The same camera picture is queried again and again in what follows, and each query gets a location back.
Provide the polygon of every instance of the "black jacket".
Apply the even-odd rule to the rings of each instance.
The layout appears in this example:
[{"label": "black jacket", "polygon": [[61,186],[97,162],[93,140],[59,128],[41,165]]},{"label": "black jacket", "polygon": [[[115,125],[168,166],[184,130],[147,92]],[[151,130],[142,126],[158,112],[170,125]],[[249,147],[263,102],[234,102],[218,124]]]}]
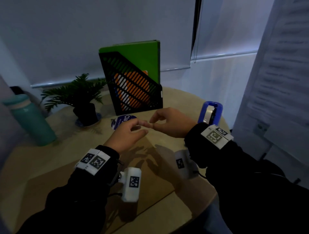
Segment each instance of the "black jacket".
[{"label": "black jacket", "polygon": [[[256,161],[233,141],[219,150],[201,135],[207,127],[197,124],[184,141],[191,159],[207,167],[206,177],[218,192],[229,229],[234,234],[308,232],[309,190],[289,182],[269,161]],[[106,183],[117,173],[119,154],[101,145],[97,149],[112,160],[95,176],[76,169],[68,184],[52,190],[45,209],[27,219],[18,233],[100,233],[110,190]]]}]

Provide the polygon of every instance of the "water bottle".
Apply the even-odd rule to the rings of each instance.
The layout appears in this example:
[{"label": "water bottle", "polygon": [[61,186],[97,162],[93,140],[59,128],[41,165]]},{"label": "water bottle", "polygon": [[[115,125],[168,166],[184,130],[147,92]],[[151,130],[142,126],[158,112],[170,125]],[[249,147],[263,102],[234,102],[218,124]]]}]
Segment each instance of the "water bottle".
[{"label": "water bottle", "polygon": [[38,146],[53,142],[57,137],[39,109],[30,101],[26,94],[14,95],[3,100],[19,124],[36,141]]}]

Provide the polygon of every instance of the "wrist strap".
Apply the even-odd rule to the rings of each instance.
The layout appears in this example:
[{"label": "wrist strap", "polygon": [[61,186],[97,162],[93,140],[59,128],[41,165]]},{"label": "wrist strap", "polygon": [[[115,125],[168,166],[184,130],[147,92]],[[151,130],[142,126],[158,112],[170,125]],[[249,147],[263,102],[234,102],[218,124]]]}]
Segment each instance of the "wrist strap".
[{"label": "wrist strap", "polygon": [[222,149],[230,140],[233,140],[234,137],[219,128],[217,125],[211,125],[206,128],[201,135],[214,144],[218,149]]},{"label": "wrist strap", "polygon": [[75,165],[75,168],[84,169],[90,174],[95,175],[110,158],[110,156],[98,149],[90,149]]}]

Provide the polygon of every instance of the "blue tape dispenser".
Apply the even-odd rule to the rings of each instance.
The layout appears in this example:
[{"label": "blue tape dispenser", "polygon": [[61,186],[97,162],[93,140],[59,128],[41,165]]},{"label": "blue tape dispenser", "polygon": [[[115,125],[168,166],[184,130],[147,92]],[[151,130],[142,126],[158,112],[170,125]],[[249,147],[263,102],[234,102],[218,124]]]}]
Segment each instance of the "blue tape dispenser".
[{"label": "blue tape dispenser", "polygon": [[204,102],[198,123],[204,122],[208,125],[219,125],[219,121],[222,115],[223,106],[218,102]]}]

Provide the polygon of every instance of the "green plant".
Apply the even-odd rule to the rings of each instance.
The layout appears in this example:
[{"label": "green plant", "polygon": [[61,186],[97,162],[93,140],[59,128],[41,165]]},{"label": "green plant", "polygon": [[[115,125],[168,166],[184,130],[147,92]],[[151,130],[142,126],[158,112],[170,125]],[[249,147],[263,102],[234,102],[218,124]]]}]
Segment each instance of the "green plant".
[{"label": "green plant", "polygon": [[42,101],[51,97],[50,100],[46,101],[45,109],[49,112],[59,104],[67,104],[73,107],[83,106],[92,99],[102,103],[100,90],[106,85],[106,80],[98,78],[97,81],[87,81],[88,75],[87,73],[76,76],[76,79],[70,84],[60,88],[44,90],[41,94]]}]

